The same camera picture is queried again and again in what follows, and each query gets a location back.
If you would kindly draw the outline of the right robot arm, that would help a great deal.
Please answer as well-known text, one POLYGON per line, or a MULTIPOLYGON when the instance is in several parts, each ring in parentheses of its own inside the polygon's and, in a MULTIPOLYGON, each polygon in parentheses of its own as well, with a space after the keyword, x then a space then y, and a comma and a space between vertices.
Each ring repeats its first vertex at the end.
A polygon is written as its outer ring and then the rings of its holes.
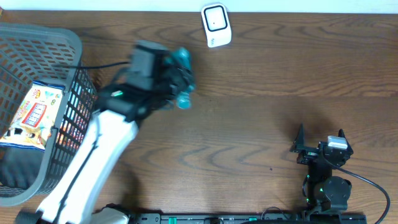
POLYGON ((317 147, 305 145, 303 125, 290 147, 297 153, 297 163, 308 167, 302 192, 310 209, 317 213, 338 213, 347 210, 351 195, 350 181, 333 175, 333 169, 345 165, 353 154, 343 130, 337 136, 328 136, 317 147))

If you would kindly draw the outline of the yellow snack bag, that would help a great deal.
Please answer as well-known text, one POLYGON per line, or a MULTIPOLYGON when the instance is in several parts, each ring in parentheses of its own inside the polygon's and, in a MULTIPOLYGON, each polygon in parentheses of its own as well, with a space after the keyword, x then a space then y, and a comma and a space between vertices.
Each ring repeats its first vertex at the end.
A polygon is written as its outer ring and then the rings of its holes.
POLYGON ((34 81, 1 138, 1 146, 44 152, 64 89, 62 85, 34 81))

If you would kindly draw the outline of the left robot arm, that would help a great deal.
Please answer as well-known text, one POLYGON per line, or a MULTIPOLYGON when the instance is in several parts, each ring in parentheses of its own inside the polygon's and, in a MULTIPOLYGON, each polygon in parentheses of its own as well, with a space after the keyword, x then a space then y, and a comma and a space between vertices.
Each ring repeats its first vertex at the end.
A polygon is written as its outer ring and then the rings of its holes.
POLYGON ((118 206, 96 212, 95 203, 141 123, 173 101, 188 107, 195 87, 191 62, 185 48, 136 48, 130 66, 100 91, 95 115, 61 181, 34 213, 21 210, 15 223, 129 223, 131 214, 118 206))

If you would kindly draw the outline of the teal mouthwash bottle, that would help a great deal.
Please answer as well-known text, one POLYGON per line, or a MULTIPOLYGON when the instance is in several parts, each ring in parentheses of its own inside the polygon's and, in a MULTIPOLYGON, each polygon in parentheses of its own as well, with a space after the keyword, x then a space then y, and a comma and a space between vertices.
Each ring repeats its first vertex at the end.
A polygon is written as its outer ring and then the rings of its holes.
POLYGON ((182 110, 192 107, 190 94, 196 88, 191 61, 190 52, 183 47, 171 52, 165 59, 165 64, 171 72, 169 77, 171 78, 172 100, 182 110))

